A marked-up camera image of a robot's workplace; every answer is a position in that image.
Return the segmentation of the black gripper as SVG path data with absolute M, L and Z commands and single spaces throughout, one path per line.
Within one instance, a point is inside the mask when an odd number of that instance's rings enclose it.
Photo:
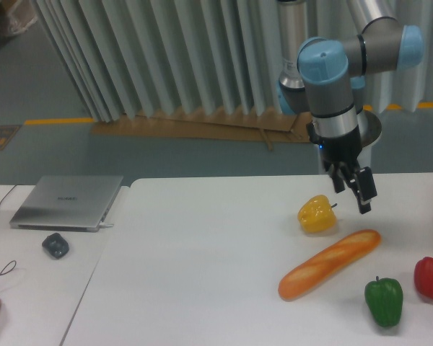
M 335 193 L 345 190 L 344 179 L 340 165 L 343 162 L 353 165 L 362 151 L 359 127 L 339 137 L 321 137 L 316 131 L 313 122 L 306 126 L 310 142 L 318 147 L 321 163 L 325 166 L 325 172 L 332 179 Z M 371 201 L 377 196 L 374 177 L 369 167 L 354 166 L 346 175 L 346 184 L 354 193 L 358 209 L 361 214 L 371 211 Z

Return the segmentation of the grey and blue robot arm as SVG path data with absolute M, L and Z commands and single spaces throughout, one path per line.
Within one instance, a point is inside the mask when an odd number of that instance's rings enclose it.
M 295 113 L 310 112 L 310 142 L 318 147 L 337 193 L 349 188 L 360 213 L 377 196 L 372 170 L 360 165 L 360 96 L 353 79 L 412 68 L 424 57 L 419 27 L 402 25 L 387 1 L 348 1 L 357 35 L 348 40 L 307 37 L 307 2 L 278 1 L 281 56 L 279 89 Z

